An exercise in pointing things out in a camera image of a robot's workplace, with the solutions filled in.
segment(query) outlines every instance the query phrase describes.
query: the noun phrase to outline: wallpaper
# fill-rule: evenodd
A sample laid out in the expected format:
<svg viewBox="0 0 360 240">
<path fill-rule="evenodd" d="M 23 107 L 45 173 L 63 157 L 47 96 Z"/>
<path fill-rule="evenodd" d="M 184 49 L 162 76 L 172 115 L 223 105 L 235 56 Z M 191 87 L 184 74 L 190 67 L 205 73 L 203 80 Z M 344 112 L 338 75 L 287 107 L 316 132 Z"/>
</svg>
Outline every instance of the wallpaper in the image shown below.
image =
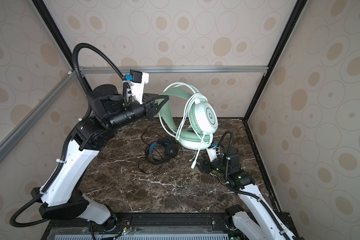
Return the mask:
<svg viewBox="0 0 360 240">
<path fill-rule="evenodd" d="M 70 69 L 34 8 L 0 1 L 0 142 Z"/>
<path fill-rule="evenodd" d="M 57 101 L 0 164 L 0 240 L 39 240 L 47 223 L 14 228 L 11 216 L 32 199 L 30 191 L 43 185 L 57 166 L 63 142 L 78 118 L 84 116 L 87 100 L 73 80 Z M 40 204 L 18 217 L 19 222 L 41 219 Z"/>
<path fill-rule="evenodd" d="M 308 240 L 360 240 L 360 1 L 312 0 L 249 125 Z"/>
<path fill-rule="evenodd" d="M 192 84 L 207 97 L 218 117 L 242 118 L 260 83 L 263 73 L 187 73 L 149 74 L 144 85 L 145 93 L 162 93 L 171 83 Z M 92 88 L 102 84 L 113 84 L 122 93 L 122 81 L 117 74 L 86 74 Z M 170 98 L 173 117 L 183 117 L 186 99 Z"/>
<path fill-rule="evenodd" d="M 267 65 L 295 0 L 45 0 L 71 49 L 117 66 Z M 91 50 L 82 66 L 104 66 Z"/>
</svg>

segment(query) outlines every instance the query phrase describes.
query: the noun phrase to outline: ventilation grille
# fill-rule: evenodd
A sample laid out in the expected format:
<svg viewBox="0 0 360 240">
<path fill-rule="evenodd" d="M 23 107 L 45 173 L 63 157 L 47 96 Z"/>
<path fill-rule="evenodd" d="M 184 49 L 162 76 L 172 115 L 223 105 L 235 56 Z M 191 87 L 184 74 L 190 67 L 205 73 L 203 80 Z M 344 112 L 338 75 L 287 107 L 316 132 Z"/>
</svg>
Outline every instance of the ventilation grille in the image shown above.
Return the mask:
<svg viewBox="0 0 360 240">
<path fill-rule="evenodd" d="M 96 235 L 96 240 L 114 237 L 111 234 Z M 92 240 L 87 235 L 56 235 L 54 240 Z M 135 234 L 117 238 L 117 240 L 228 240 L 226 233 L 198 233 L 198 234 Z"/>
</svg>

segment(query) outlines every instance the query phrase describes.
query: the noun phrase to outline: blue headphone headband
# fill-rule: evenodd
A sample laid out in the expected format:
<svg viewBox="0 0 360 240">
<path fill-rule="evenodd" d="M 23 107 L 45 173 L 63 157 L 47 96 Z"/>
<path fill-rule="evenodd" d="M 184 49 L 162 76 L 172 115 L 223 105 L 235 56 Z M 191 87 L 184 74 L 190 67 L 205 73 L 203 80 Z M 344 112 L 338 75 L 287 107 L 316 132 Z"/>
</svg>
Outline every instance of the blue headphone headband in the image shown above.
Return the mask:
<svg viewBox="0 0 360 240">
<path fill-rule="evenodd" d="M 164 144 L 165 144 L 166 146 L 168 146 L 168 145 L 170 144 L 170 142 L 164 142 Z M 149 147 L 149 156 L 152 157 L 152 150 L 154 149 L 154 147 L 155 147 L 156 145 L 157 145 L 157 142 L 154 142 L 154 143 L 152 143 L 151 146 Z"/>
</svg>

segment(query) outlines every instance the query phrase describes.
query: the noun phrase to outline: marble tabletop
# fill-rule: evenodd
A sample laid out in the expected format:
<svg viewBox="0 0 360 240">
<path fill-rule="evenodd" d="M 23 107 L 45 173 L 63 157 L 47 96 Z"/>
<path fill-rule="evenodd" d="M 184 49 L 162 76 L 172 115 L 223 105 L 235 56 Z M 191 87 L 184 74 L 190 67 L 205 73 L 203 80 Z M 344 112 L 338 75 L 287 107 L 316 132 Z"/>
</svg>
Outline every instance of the marble tabletop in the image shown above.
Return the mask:
<svg viewBox="0 0 360 240">
<path fill-rule="evenodd" d="M 265 200 L 269 194 L 264 185 L 259 167 L 253 155 L 244 125 L 240 119 L 219 119 L 219 127 L 214 134 L 218 142 L 223 132 L 233 132 L 233 146 L 239 149 L 241 166 L 251 174 Z M 189 159 L 194 150 L 183 151 L 183 156 L 171 159 L 153 174 L 139 171 L 137 162 L 145 171 L 158 166 L 144 161 L 146 144 L 140 139 L 144 130 L 152 131 L 144 136 L 146 142 L 165 135 L 159 121 L 141 119 L 123 127 L 88 166 L 80 189 L 90 198 L 107 204 L 115 212 L 224 212 L 227 207 L 240 204 L 248 209 L 238 196 L 222 185 L 222 174 L 212 172 L 202 174 L 191 169 Z M 228 144 L 226 136 L 223 144 Z"/>
</svg>

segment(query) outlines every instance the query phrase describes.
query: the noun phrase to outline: headphone ear cushion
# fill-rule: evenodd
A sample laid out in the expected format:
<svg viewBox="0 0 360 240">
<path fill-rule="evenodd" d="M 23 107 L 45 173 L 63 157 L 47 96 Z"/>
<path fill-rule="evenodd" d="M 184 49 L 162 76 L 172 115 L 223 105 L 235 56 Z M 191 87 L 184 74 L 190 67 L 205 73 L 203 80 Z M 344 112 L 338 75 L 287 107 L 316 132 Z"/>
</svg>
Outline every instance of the headphone ear cushion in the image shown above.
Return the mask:
<svg viewBox="0 0 360 240">
<path fill-rule="evenodd" d="M 195 104 L 193 104 L 191 109 L 189 110 L 189 121 L 191 122 L 193 129 L 198 134 L 203 134 L 203 131 L 200 129 L 199 125 L 197 124 L 197 120 L 196 120 L 196 116 L 195 116 Z"/>
<path fill-rule="evenodd" d="M 187 140 L 187 141 L 191 141 L 191 142 L 201 142 L 200 138 L 196 135 L 196 133 L 193 131 L 192 128 L 184 128 L 180 132 L 180 138 Z M 204 137 L 204 141 L 205 142 L 209 141 L 209 135 L 206 135 Z"/>
</svg>

